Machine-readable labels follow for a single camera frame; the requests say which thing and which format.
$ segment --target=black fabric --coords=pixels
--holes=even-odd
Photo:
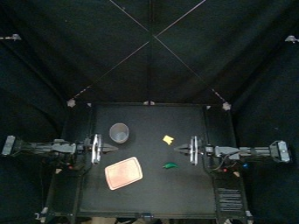
[[[242,146],[268,146],[288,142],[293,164],[250,164],[246,194],[257,220],[297,223],[297,45],[284,43],[274,51],[236,100],[234,127]]]
[[[0,9],[0,36],[7,33],[14,33],[14,28]],[[45,73],[23,42],[0,41],[1,150],[7,135],[31,142],[59,138],[65,103]],[[0,183],[0,222],[33,224],[37,222],[33,214],[42,210],[49,184],[41,159],[0,157]]]
[[[22,40],[0,40],[0,144],[58,137],[85,87],[77,102],[221,103],[213,88],[240,146],[289,143],[293,166],[254,166],[246,187],[256,217],[297,223],[297,11],[296,0],[2,0],[0,37]],[[284,200],[260,202],[274,182]]]

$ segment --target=orange plate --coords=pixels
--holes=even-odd
[[[126,186],[142,178],[136,157],[130,157],[105,168],[106,184],[110,190]]]

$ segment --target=metal bracket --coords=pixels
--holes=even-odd
[[[35,213],[35,220],[39,221],[41,223],[45,222],[45,217],[46,217],[46,213],[47,213],[47,207],[45,207],[42,210],[41,210],[41,213]]]
[[[142,219],[144,221],[150,221],[154,218],[154,216],[150,213],[136,213],[134,217],[137,219]]]
[[[14,145],[14,136],[7,136],[3,142],[2,156],[10,155]]]

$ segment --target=wire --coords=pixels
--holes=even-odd
[[[233,155],[233,154],[236,154],[236,153],[238,153],[238,152],[237,152],[237,151],[233,151],[233,152],[230,152],[229,154],[226,154],[225,157],[221,159],[218,166],[217,166],[214,169],[212,169],[212,170],[216,171],[216,170],[222,166],[222,164],[224,164],[224,162],[225,162],[225,159],[226,159],[230,155]]]
[[[162,47],[168,50],[168,52],[172,54],[172,56],[182,63],[182,65],[185,66],[185,68],[188,68],[188,70],[190,71],[190,73],[194,74],[194,76],[200,79],[200,82],[205,85],[205,87],[210,90],[210,92],[220,98],[220,100],[222,102],[226,102],[226,100],[220,96],[218,92],[210,87],[210,85],[208,84],[208,82],[200,77],[200,75],[184,63],[182,59],[178,57],[178,55],[174,54],[174,52],[172,51],[172,49],[164,44],[164,42],[157,38],[157,36],[153,36],[153,37],[160,42],[160,44],[162,45]]]
[[[156,35],[158,37],[206,0],[200,1]]]

